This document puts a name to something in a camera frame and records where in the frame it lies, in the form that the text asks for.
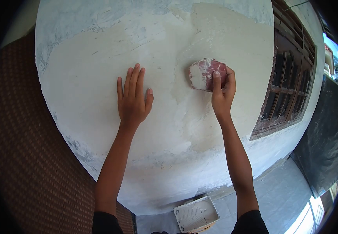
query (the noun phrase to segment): sky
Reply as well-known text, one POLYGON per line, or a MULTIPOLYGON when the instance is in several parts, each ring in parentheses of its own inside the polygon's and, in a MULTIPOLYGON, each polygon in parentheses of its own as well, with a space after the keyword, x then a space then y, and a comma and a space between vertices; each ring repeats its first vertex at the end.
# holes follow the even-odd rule
POLYGON ((323 33, 323 41, 325 42, 327 46, 330 47, 330 49, 333 51, 333 54, 338 58, 338 53, 337 53, 338 45, 332 40, 330 40, 328 37, 326 37, 325 33, 323 33))

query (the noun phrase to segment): black tarp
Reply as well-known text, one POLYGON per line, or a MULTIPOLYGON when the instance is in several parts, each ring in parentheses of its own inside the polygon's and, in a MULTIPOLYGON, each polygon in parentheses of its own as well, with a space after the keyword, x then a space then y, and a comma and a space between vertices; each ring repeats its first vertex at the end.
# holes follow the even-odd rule
POLYGON ((338 180, 338 85, 324 77, 312 119, 291 157, 315 198, 338 180))

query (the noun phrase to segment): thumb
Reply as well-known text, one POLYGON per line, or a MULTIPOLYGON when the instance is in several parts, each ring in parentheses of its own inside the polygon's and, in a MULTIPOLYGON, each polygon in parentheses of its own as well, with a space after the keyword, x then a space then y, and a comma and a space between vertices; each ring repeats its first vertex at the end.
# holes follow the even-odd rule
POLYGON ((221 92, 221 75, 218 71, 213 72, 213 92, 221 92))
POLYGON ((152 89, 148 89, 147 90, 146 108, 145 108, 146 116, 151 112, 152 103, 153 103, 153 91, 152 91, 152 89))

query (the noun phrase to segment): right hand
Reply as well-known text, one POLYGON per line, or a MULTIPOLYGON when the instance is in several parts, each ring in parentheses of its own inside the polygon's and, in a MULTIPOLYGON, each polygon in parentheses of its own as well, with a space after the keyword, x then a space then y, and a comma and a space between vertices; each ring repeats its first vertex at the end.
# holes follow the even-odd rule
POLYGON ((236 85, 235 72, 226 66, 227 82, 225 87, 221 89, 221 77, 219 72, 213 72, 213 93, 212 107, 218 122, 223 122, 231 119, 231 104, 234 99, 236 85))

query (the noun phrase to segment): window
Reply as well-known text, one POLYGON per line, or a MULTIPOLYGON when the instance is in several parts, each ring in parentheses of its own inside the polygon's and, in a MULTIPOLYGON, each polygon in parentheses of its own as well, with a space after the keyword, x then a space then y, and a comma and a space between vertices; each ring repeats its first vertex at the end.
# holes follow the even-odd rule
POLYGON ((301 120, 312 87, 315 47, 283 0, 272 0, 274 59, 265 101, 251 139, 301 120))

